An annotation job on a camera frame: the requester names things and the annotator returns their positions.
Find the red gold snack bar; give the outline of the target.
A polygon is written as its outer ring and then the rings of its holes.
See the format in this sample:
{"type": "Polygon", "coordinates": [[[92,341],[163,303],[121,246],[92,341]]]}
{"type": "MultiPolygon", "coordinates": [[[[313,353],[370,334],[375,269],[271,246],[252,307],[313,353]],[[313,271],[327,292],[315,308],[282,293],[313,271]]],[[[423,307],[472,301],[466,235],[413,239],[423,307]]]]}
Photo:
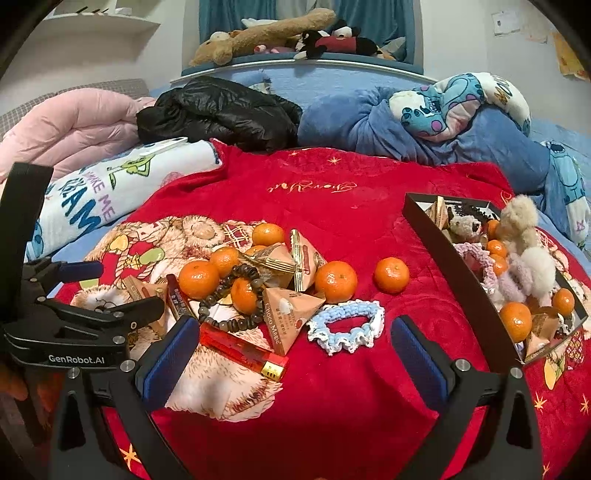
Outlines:
{"type": "Polygon", "coordinates": [[[166,275],[166,287],[166,302],[174,319],[178,320],[183,316],[193,317],[193,310],[179,287],[176,275],[166,275]]]}

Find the blue white crochet scrunchie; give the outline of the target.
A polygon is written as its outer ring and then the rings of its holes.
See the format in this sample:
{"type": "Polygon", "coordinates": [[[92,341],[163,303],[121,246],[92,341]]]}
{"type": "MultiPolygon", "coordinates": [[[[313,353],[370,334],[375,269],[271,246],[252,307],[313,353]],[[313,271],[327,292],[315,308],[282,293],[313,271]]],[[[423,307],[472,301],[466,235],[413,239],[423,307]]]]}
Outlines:
{"type": "Polygon", "coordinates": [[[308,321],[308,341],[329,356],[373,348],[385,330],[386,311],[376,300],[327,305],[308,321]]]}

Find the large front mandarin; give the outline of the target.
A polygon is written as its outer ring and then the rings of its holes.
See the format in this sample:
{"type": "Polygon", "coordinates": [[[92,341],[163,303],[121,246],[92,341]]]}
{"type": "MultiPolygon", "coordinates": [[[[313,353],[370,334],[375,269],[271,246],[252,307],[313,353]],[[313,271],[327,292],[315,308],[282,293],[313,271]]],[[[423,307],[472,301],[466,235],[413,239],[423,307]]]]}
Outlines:
{"type": "Polygon", "coordinates": [[[219,274],[211,262],[194,260],[183,266],[177,276],[180,290],[190,299],[202,300],[214,293],[219,285],[219,274]]]}

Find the red lighter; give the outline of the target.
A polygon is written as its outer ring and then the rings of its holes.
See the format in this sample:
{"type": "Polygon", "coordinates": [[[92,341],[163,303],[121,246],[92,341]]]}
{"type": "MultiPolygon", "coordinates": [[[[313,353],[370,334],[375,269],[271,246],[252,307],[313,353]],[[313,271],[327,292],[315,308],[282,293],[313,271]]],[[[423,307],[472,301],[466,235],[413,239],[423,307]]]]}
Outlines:
{"type": "Polygon", "coordinates": [[[277,355],[208,323],[200,326],[199,341],[223,357],[276,382],[280,382],[287,368],[286,356],[277,355]]]}

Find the lone mandarin on blanket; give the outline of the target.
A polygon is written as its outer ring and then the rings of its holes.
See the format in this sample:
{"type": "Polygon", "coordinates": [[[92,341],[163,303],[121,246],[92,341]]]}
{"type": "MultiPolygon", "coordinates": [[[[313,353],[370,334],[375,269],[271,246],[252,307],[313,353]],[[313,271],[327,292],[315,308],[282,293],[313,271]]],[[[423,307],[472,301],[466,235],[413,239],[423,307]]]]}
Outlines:
{"type": "Polygon", "coordinates": [[[410,270],[406,263],[396,257],[381,259],[374,271],[374,281],[384,293],[401,293],[410,282],[410,270]]]}

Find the pink crochet scrunchie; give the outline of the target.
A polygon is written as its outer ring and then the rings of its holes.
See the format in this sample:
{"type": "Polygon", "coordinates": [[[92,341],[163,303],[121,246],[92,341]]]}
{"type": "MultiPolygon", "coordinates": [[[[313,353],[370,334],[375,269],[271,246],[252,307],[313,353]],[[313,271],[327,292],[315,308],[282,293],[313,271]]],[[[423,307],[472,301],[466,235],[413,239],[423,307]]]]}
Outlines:
{"type": "Polygon", "coordinates": [[[498,288],[495,262],[480,243],[455,243],[454,248],[487,293],[498,288]]]}

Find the mandarin of pile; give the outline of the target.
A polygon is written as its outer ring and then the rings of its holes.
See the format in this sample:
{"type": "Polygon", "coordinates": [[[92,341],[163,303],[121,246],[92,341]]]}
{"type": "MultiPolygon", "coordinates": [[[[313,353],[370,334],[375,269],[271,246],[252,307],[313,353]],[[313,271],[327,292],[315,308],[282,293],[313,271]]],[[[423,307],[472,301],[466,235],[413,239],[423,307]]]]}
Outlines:
{"type": "Polygon", "coordinates": [[[254,246],[283,243],[285,238],[283,228],[274,223],[260,223],[252,230],[252,244],[254,246]]]}
{"type": "Polygon", "coordinates": [[[329,304],[338,304],[352,299],[358,283],[356,271],[343,261],[325,263],[315,274],[315,289],[329,304]]]}

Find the pink white fluffy hair claw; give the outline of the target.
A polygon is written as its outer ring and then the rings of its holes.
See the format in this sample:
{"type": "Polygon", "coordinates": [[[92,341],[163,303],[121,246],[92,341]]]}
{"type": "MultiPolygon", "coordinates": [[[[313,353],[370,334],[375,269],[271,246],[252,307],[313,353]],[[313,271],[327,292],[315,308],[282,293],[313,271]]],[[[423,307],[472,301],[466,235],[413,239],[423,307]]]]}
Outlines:
{"type": "Polygon", "coordinates": [[[529,247],[521,254],[509,253],[508,268],[498,277],[498,292],[506,302],[525,303],[529,297],[548,305],[556,283],[552,255],[542,247],[529,247]]]}

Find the gold striped snack packet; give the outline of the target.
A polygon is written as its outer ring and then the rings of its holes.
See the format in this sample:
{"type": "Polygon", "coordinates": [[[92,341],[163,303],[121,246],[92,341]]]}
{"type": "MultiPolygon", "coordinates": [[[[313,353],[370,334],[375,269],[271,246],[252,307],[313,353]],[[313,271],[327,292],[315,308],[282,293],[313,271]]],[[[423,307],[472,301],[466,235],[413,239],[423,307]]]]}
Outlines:
{"type": "Polygon", "coordinates": [[[252,255],[239,254],[242,261],[256,268],[266,287],[287,288],[296,272],[296,262],[284,243],[276,243],[252,255]]]}

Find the red bear print blanket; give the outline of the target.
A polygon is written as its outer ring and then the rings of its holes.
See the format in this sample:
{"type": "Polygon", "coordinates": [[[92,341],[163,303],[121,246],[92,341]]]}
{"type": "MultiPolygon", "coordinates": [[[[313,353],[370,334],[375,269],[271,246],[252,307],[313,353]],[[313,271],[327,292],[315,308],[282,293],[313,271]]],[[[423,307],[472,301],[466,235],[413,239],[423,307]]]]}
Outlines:
{"type": "Polygon", "coordinates": [[[308,250],[346,262],[358,286],[345,306],[310,318],[294,303],[314,291],[270,291],[273,318],[243,332],[270,347],[288,336],[280,381],[199,346],[166,406],[152,417],[194,479],[391,479],[436,421],[387,334],[372,345],[374,306],[387,322],[410,316],[452,356],[486,364],[449,276],[403,216],[410,192],[485,200],[514,189],[489,162],[431,167],[331,148],[253,154],[214,141],[219,167],[166,181],[96,246],[104,267],[93,292],[119,293],[127,277],[153,283],[219,246],[252,247],[268,221],[295,229],[308,250]]]}

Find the beige fluffy hair claw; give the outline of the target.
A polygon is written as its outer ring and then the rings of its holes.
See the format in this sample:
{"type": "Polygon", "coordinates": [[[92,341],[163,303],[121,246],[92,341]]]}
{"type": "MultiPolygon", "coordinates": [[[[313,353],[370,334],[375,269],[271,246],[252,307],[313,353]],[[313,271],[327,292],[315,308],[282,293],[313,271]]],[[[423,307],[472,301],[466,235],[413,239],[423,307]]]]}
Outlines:
{"type": "Polygon", "coordinates": [[[538,245],[538,211],[526,195],[517,195],[503,208],[496,234],[509,253],[522,254],[538,245]]]}

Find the tall pyramid snack packet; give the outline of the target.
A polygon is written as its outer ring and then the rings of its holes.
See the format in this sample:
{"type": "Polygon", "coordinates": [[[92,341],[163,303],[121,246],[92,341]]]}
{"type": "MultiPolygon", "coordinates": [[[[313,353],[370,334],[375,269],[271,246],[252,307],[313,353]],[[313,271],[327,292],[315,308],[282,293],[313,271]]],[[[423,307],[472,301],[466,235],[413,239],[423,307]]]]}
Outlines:
{"type": "Polygon", "coordinates": [[[315,283],[318,269],[327,261],[297,229],[290,230],[290,253],[294,258],[294,289],[307,291],[315,283]]]}

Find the black shallow box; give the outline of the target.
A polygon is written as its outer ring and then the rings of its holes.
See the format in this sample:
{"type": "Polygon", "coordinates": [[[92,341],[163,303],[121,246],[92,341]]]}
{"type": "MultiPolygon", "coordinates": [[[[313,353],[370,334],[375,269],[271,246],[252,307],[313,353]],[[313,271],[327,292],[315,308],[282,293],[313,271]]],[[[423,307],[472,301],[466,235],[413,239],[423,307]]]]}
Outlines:
{"type": "Polygon", "coordinates": [[[436,202],[435,195],[408,193],[403,215],[415,230],[461,305],[483,351],[491,371],[502,373],[512,367],[521,367],[535,362],[555,350],[552,344],[537,353],[524,357],[512,342],[498,311],[489,300],[485,289],[478,282],[453,244],[429,219],[427,210],[436,202]]]}

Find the black puffer jacket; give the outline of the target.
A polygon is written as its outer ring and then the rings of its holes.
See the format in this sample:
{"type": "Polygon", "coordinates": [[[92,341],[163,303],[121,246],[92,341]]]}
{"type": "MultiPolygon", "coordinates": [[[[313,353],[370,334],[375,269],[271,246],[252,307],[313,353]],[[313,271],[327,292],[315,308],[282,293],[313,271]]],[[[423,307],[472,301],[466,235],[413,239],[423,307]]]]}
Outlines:
{"type": "Polygon", "coordinates": [[[202,76],[162,93],[136,114],[136,125],[144,144],[216,139],[243,151],[270,153],[298,145],[301,114],[300,106],[283,97],[202,76]]]}

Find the long brown plush toy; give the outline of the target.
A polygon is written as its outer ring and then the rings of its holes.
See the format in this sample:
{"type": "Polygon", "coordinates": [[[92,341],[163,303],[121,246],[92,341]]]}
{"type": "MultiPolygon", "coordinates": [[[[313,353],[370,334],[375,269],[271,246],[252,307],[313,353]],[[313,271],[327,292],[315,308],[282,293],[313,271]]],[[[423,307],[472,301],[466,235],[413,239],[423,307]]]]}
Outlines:
{"type": "Polygon", "coordinates": [[[224,66],[233,58],[250,55],[257,46],[283,47],[290,38],[307,30],[323,30],[335,22],[335,11],[315,8],[307,14],[256,25],[245,30],[214,32],[203,42],[189,61],[190,67],[206,63],[224,66]]]}

